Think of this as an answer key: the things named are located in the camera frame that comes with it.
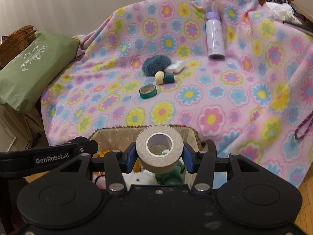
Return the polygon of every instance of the white tape roll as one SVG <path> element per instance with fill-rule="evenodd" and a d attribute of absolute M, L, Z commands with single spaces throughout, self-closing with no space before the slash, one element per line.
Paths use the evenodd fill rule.
<path fill-rule="evenodd" d="M 170 151 L 165 155 L 155 155 L 149 151 L 154 145 L 164 145 Z M 183 146 L 183 139 L 178 131 L 167 125 L 149 126 L 136 140 L 139 161 L 145 169 L 153 173 L 164 173 L 173 169 L 182 155 Z"/>

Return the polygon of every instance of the purple bottle cap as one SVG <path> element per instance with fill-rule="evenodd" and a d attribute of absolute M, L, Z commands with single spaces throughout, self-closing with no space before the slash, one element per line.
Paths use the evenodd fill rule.
<path fill-rule="evenodd" d="M 211 19 L 216 19 L 218 21 L 221 21 L 221 18 L 219 17 L 219 15 L 217 13 L 215 13 L 214 11 L 210 11 L 205 15 L 205 19 L 206 20 L 211 20 Z"/>

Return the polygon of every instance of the white tissue packet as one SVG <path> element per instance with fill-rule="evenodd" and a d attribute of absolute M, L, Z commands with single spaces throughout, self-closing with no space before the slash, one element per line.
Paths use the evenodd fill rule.
<path fill-rule="evenodd" d="M 182 60 L 174 61 L 164 69 L 164 72 L 168 74 L 177 74 L 186 66 L 186 63 L 186 61 Z"/>
<path fill-rule="evenodd" d="M 278 4 L 273 2 L 266 2 L 273 17 L 278 21 L 288 21 L 294 24 L 301 25 L 301 22 L 295 18 L 294 11 L 288 3 Z"/>

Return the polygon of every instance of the purple strap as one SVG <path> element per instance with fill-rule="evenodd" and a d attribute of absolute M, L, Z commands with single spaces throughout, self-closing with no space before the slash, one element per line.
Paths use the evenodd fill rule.
<path fill-rule="evenodd" d="M 306 129 L 306 131 L 303 133 L 303 135 L 301 135 L 300 137 L 297 136 L 298 131 L 301 129 L 302 126 L 304 126 L 307 121 L 309 121 L 311 119 L 311 122 L 308 126 L 308 128 Z M 313 110 L 312 112 L 306 117 L 306 119 L 303 120 L 303 122 L 297 127 L 297 129 L 295 130 L 295 139 L 296 140 L 301 140 L 304 138 L 304 136 L 308 133 L 308 131 L 311 129 L 313 124 Z"/>

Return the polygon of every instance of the fabric-lined basket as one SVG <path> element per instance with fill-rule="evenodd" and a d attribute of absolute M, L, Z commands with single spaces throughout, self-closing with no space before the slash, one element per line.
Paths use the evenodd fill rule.
<path fill-rule="evenodd" d="M 27 25 L 16 30 L 0 45 L 1 69 L 36 39 L 36 30 L 33 28 L 34 26 Z"/>

